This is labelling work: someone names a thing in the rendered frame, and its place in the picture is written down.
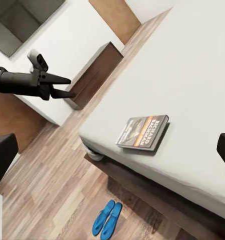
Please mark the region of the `hardback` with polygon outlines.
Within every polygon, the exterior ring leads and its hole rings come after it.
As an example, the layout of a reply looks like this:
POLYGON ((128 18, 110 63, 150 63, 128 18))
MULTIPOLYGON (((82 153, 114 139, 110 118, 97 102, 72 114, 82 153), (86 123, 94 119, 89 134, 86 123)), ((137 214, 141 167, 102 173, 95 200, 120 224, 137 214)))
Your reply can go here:
POLYGON ((167 115, 129 118, 114 145, 154 152, 168 121, 167 115))

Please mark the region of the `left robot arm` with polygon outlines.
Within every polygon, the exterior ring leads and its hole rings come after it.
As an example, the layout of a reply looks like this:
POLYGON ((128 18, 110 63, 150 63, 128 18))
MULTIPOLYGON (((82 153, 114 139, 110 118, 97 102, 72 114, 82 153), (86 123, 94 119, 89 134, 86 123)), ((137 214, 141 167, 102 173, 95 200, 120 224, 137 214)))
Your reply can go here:
POLYGON ((50 94, 53 99, 76 97, 74 92, 54 88, 54 84, 70 85, 71 80, 48 73, 49 67, 38 50, 32 48, 26 56, 32 63, 30 73, 9 72, 0 66, 0 93, 35 96, 45 101, 50 99, 50 94))

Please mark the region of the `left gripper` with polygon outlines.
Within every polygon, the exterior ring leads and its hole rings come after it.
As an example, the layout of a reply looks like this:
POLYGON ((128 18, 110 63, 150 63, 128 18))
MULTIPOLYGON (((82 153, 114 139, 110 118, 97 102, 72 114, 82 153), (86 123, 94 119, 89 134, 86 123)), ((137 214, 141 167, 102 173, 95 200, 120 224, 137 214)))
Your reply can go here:
POLYGON ((76 93, 56 89, 53 86, 54 84, 70 85, 71 80, 34 68, 33 73, 14 73, 11 80, 11 89, 14 95, 35 96, 45 101, 50 99, 50 94, 53 99, 76 97, 76 93))

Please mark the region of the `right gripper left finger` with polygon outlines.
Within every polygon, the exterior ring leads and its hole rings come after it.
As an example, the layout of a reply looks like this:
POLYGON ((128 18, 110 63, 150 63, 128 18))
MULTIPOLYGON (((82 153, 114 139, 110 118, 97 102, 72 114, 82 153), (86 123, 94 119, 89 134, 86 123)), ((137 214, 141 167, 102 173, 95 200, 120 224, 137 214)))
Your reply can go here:
POLYGON ((14 133, 0 136, 0 181, 19 151, 14 133))

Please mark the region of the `sandal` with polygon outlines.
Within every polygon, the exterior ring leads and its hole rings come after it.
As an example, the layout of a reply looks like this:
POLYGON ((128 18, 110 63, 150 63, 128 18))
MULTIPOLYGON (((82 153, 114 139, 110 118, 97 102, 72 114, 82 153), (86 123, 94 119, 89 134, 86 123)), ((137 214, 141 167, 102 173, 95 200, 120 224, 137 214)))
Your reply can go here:
POLYGON ((93 236, 97 236, 102 230, 108 217, 110 216, 110 213, 112 212, 112 209, 115 207, 115 204, 114 200, 110 200, 106 207, 100 212, 92 227, 93 236))
POLYGON ((115 230, 117 220, 121 213, 122 204, 120 202, 116 202, 114 207, 111 209, 112 212, 109 214, 100 235, 100 240, 109 240, 115 230))

